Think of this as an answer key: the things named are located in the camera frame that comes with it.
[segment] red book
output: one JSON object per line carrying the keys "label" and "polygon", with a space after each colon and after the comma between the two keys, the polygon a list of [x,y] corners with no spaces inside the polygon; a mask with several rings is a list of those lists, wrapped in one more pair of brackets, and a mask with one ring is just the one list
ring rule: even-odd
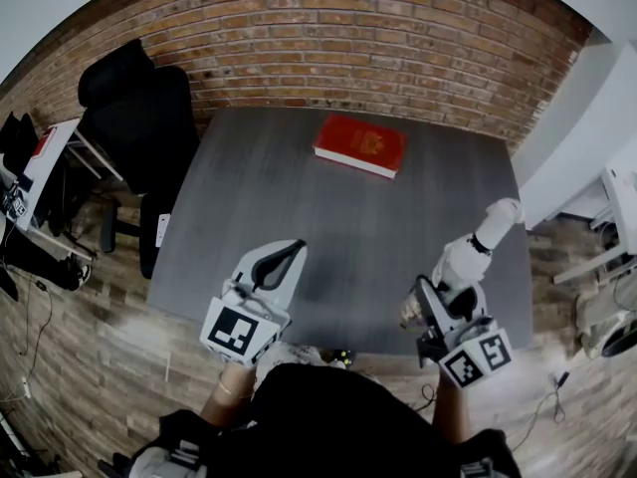
{"label": "red book", "polygon": [[407,137],[394,129],[331,115],[315,141],[318,157],[393,179],[400,168]]}

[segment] sneaker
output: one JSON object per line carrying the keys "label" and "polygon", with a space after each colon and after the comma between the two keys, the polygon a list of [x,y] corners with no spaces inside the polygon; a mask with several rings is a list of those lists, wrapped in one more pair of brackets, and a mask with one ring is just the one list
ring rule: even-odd
{"label": "sneaker", "polygon": [[78,285],[78,289],[80,289],[82,285],[89,280],[89,278],[91,277],[91,270],[91,266],[84,266],[82,268],[79,268],[78,280],[80,281],[80,284]]}

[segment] brick wall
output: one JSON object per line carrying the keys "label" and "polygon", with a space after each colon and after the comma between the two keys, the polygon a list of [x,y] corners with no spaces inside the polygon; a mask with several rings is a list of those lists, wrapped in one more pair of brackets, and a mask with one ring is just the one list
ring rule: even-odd
{"label": "brick wall", "polygon": [[225,106],[347,109],[504,138],[531,129],[590,25],[557,0],[94,0],[0,87],[0,119],[79,116],[84,69],[139,37],[191,81],[199,128]]}

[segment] person's leg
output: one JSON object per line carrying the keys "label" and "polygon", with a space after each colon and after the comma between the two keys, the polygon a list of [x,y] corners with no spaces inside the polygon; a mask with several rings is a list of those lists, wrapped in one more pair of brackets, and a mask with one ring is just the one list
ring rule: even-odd
{"label": "person's leg", "polygon": [[80,286],[77,271],[65,261],[58,261],[38,245],[32,243],[13,223],[7,220],[7,228],[0,248],[2,260],[27,273],[55,283],[62,289],[76,290]]}

